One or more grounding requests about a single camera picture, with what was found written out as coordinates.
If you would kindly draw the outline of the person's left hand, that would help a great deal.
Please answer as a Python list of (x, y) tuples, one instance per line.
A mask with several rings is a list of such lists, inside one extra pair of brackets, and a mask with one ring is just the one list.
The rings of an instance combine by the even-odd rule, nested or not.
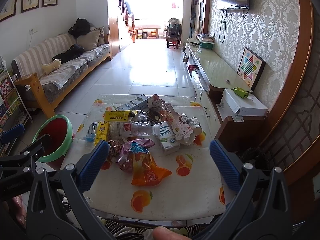
[(14, 215), (21, 226), (25, 227), (27, 212), (23, 206), (22, 196), (12, 198), (14, 204)]

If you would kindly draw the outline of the person's right hand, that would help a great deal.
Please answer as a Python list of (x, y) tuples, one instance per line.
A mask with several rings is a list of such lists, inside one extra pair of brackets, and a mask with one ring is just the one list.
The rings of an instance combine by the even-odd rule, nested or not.
[(152, 231), (153, 239), (155, 240), (191, 240), (190, 238), (180, 235), (178, 233), (172, 232), (169, 229), (158, 226)]

